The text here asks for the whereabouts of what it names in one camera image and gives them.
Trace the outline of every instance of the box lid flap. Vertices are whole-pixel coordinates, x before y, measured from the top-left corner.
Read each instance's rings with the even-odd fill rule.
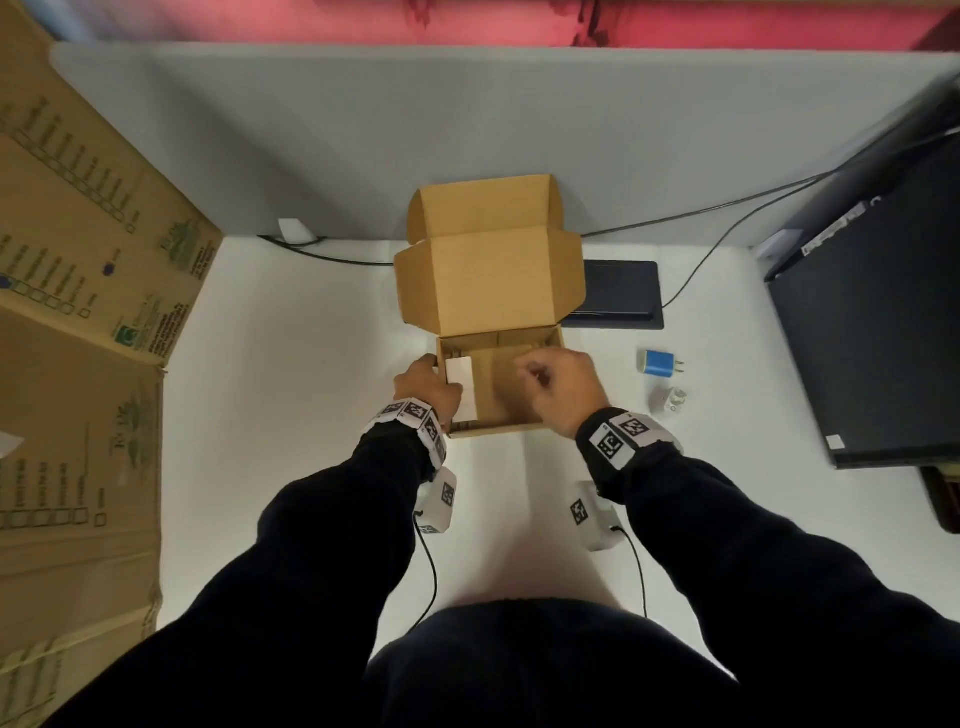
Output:
[[[395,258],[403,320],[440,336],[552,326],[587,294],[550,175],[424,187]]]

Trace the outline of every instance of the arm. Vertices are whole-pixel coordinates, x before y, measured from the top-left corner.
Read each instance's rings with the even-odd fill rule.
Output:
[[[571,361],[569,371],[551,363],[551,386],[564,374],[596,379],[588,358]],[[712,466],[683,457],[649,418],[651,430],[638,437],[620,431],[635,452],[615,467],[589,440],[624,410],[609,407],[598,380],[587,389],[593,395],[574,400],[572,414],[559,400],[542,401],[544,419],[575,436],[601,495],[627,505],[634,532],[690,600],[711,651],[745,687],[850,698],[956,679],[960,625],[886,589],[850,549],[804,533]]]
[[[396,379],[396,398],[407,397],[449,422],[460,390],[423,359]],[[430,474],[415,430],[375,426],[346,463],[281,490],[256,544],[48,725],[279,724],[301,722],[325,701],[342,705],[410,563],[417,489]]]

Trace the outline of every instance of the open cardboard box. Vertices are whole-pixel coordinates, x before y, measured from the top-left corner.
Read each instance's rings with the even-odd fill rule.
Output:
[[[0,725],[153,632],[164,367],[222,235],[0,0]]]
[[[411,247],[394,259],[400,312],[438,335],[446,361],[469,356],[477,419],[451,437],[543,427],[514,359],[562,346],[559,322],[587,296],[580,236],[564,230],[550,175],[421,188],[407,210]]]

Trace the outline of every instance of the gray partition panel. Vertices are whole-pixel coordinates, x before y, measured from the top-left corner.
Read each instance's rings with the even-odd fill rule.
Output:
[[[925,54],[61,44],[59,72],[224,231],[404,236],[422,184],[551,172],[567,227],[821,171],[957,58]],[[754,244],[803,200],[731,240]],[[627,233],[705,244],[743,210]]]

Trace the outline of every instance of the hand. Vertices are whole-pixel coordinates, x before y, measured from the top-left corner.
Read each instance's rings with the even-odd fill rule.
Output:
[[[582,352],[549,347],[534,349],[515,360],[527,398],[544,423],[571,440],[587,418],[610,406],[607,393]]]
[[[425,401],[437,413],[437,419],[444,427],[449,425],[460,408],[460,398],[464,395],[463,384],[447,384],[433,371],[437,357],[432,353],[424,354],[410,365],[401,375],[394,377],[394,399],[405,400],[416,397]]]

